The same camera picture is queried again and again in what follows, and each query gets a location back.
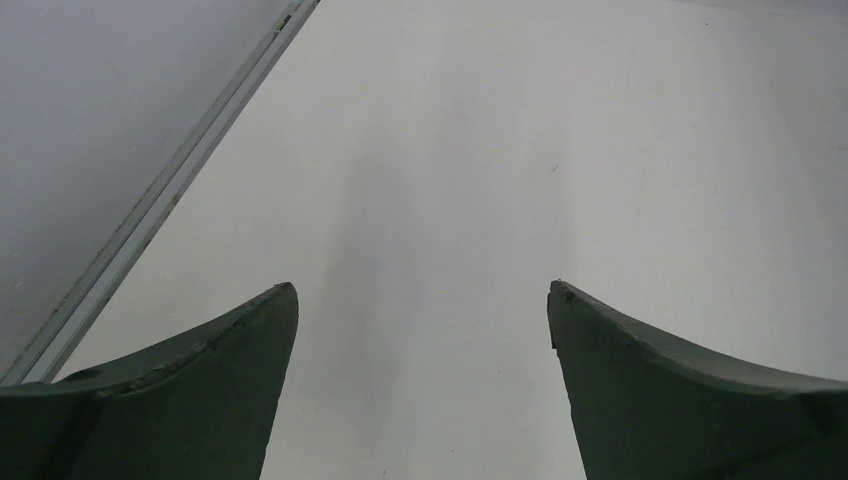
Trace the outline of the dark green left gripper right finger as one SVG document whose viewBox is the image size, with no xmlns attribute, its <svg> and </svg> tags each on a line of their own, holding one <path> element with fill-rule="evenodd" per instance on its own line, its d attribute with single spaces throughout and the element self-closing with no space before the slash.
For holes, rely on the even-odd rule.
<svg viewBox="0 0 848 480">
<path fill-rule="evenodd" d="M 590 479 L 843 479 L 847 385 L 728 356 L 556 280 L 547 297 Z"/>
</svg>

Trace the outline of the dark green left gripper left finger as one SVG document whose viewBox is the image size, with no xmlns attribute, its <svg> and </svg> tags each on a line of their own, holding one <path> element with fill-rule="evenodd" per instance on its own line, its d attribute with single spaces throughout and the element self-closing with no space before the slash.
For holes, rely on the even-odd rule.
<svg viewBox="0 0 848 480">
<path fill-rule="evenodd" d="M 54 383 L 1 391 L 5 479 L 256 479 L 298 327 L 293 285 Z"/>
</svg>

